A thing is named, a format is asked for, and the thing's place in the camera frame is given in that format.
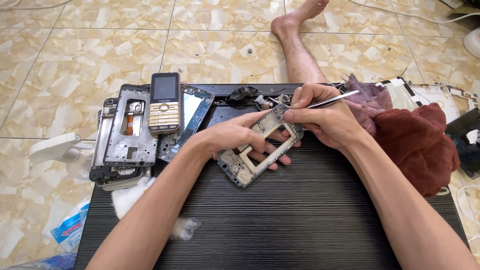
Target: spray bottle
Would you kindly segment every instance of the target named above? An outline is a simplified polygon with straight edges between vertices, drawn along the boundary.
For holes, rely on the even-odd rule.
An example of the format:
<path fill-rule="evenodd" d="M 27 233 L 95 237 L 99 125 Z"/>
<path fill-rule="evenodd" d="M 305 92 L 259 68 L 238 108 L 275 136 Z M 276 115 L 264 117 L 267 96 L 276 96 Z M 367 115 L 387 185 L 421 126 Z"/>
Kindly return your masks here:
<path fill-rule="evenodd" d="M 93 145 L 81 142 L 80 135 L 72 132 L 36 143 L 30 147 L 30 161 L 37 164 L 57 160 L 66 164 L 71 177 L 89 180 Z"/>

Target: bare foot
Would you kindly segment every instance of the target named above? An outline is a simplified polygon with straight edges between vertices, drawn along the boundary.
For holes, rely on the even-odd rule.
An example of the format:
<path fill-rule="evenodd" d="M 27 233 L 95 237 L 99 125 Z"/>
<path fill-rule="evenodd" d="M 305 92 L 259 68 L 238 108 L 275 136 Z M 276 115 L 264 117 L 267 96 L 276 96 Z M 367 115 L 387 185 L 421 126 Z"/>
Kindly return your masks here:
<path fill-rule="evenodd" d="M 298 33 L 300 25 L 308 19 L 315 18 L 324 11 L 329 0 L 305 0 L 294 12 L 275 18 L 271 28 L 280 38 L 295 31 Z"/>

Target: striped black surface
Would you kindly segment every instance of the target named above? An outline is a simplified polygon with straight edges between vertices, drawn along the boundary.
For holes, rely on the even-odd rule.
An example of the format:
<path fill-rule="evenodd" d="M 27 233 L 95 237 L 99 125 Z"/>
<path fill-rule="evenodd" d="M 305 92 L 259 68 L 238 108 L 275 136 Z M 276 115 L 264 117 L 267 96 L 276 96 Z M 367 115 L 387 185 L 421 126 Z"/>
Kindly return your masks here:
<path fill-rule="evenodd" d="M 293 91 L 298 85 L 270 86 Z M 203 128 L 254 111 L 212 108 Z M 291 165 L 264 172 L 245 189 L 208 162 L 181 211 L 202 225 L 189 241 L 169 240 L 155 269 L 400 269 L 346 158 L 309 132 L 288 155 Z M 165 164 L 158 161 L 154 174 Z M 428 202 L 467 243 L 451 195 Z M 117 224 L 111 203 L 110 193 L 95 187 L 75 269 L 85 269 Z"/>

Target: purple cloth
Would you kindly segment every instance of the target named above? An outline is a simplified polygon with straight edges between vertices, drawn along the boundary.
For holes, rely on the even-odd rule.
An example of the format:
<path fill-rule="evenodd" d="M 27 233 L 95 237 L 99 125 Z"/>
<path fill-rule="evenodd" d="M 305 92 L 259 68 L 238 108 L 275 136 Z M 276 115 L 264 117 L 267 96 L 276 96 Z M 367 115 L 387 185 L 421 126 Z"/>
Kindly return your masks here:
<path fill-rule="evenodd" d="M 345 98 L 345 103 L 357 122 L 372 136 L 375 136 L 377 127 L 375 117 L 380 112 L 393 109 L 392 99 L 387 88 L 374 84 L 362 83 L 355 75 L 350 74 L 346 93 L 358 90 L 359 93 Z"/>

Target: plastic bag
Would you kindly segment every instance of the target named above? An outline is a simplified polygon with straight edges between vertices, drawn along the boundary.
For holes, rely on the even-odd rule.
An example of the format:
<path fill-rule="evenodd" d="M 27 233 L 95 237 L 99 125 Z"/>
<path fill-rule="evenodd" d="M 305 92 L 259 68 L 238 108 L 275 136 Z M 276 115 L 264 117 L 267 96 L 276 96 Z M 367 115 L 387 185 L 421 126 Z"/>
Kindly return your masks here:
<path fill-rule="evenodd" d="M 80 243 L 89 206 L 90 197 L 77 204 L 64 219 L 56 222 L 54 226 L 46 226 L 43 231 L 44 236 L 55 239 L 67 252 L 71 251 Z"/>

